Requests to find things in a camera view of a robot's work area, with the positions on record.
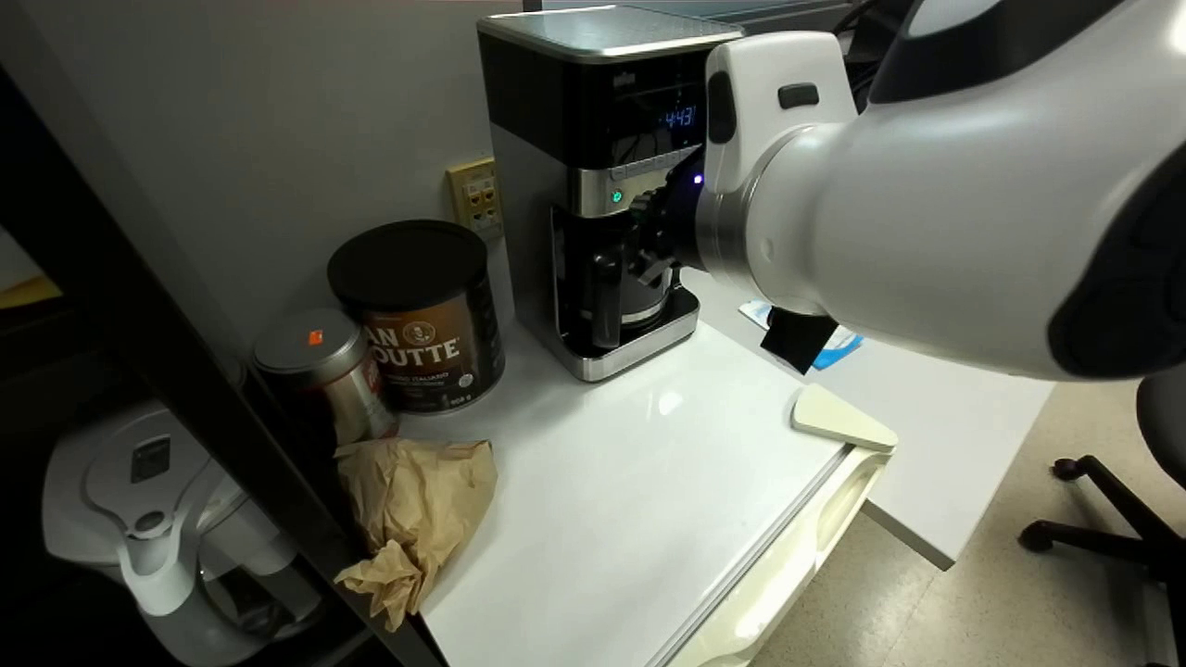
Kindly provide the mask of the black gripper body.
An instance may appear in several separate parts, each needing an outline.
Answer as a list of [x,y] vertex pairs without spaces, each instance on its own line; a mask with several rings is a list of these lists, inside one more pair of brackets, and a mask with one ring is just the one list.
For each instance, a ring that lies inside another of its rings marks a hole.
[[632,199],[632,249],[674,267],[701,267],[697,204],[702,189],[702,160],[674,162],[660,189]]

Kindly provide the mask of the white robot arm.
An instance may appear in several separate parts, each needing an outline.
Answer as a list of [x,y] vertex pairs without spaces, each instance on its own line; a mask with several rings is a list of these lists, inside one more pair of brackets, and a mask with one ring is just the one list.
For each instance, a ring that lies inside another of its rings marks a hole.
[[874,81],[821,30],[702,58],[643,199],[780,310],[1031,378],[1186,355],[1186,0],[912,0]]

